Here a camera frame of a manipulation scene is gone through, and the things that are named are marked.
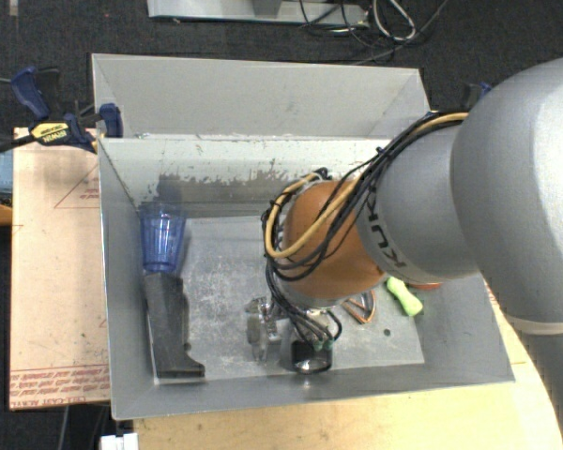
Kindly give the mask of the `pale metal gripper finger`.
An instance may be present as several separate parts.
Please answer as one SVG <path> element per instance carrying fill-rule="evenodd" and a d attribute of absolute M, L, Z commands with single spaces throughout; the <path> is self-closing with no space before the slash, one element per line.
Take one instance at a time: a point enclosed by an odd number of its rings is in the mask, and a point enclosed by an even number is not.
<path fill-rule="evenodd" d="M 268 358 L 270 347 L 279 345 L 281 335 L 278 330 L 279 312 L 273 305 L 263 305 L 259 316 L 259 360 L 265 362 Z"/>
<path fill-rule="evenodd" d="M 261 337 L 261 299 L 253 298 L 245 306 L 247 320 L 247 340 L 251 345 L 260 341 Z"/>

